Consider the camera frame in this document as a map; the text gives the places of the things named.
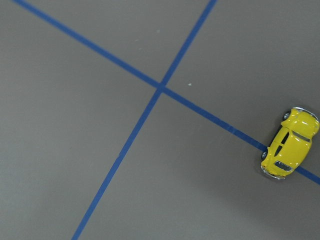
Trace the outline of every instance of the car's rear wheel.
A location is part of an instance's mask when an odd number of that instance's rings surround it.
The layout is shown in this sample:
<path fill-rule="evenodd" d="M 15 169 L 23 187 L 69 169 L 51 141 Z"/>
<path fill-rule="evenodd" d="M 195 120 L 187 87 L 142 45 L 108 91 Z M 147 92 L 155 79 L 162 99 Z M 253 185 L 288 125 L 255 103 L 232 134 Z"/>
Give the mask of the car's rear wheel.
<path fill-rule="evenodd" d="M 290 112 L 288 111 L 283 115 L 283 120 L 287 120 L 289 117 L 290 117 Z"/>
<path fill-rule="evenodd" d="M 261 154 L 261 159 L 262 159 L 262 161 L 266 159 L 267 155 L 268 155 L 268 150 L 267 150 L 267 151 L 264 151 L 264 152 Z"/>

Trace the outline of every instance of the yellow beetle car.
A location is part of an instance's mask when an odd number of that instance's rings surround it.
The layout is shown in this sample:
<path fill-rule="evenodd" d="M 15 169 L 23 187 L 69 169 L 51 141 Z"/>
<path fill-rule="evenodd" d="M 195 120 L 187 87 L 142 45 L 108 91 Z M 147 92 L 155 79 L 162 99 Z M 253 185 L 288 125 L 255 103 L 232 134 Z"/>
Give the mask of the yellow beetle car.
<path fill-rule="evenodd" d="M 293 107 L 283 116 L 278 133 L 261 155 L 262 171 L 275 179 L 284 179 L 303 162 L 318 131 L 316 115 Z"/>

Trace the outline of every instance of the gray surface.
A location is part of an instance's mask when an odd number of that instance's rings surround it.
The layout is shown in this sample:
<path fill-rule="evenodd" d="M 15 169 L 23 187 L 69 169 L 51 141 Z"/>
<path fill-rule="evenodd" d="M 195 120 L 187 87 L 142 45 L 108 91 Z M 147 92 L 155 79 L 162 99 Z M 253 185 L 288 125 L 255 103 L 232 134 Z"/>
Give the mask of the gray surface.
<path fill-rule="evenodd" d="M 156 81 L 207 3 L 30 2 Z M 319 11 L 219 1 L 168 86 L 268 144 L 287 108 L 320 115 Z M 1 239 L 70 239 L 154 88 L 11 1 L 0 33 Z M 319 185 L 260 154 L 162 95 L 80 239 L 318 239 Z"/>

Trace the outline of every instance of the car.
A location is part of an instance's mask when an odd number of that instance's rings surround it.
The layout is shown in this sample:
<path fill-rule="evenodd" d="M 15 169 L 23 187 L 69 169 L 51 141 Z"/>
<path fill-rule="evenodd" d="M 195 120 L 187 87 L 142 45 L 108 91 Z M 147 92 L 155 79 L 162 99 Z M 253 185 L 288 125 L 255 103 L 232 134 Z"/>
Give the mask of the car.
<path fill-rule="evenodd" d="M 284 114 L 280 129 L 262 153 L 261 170 L 275 179 L 284 179 L 303 162 L 318 131 L 319 119 L 315 114 L 293 107 Z"/>

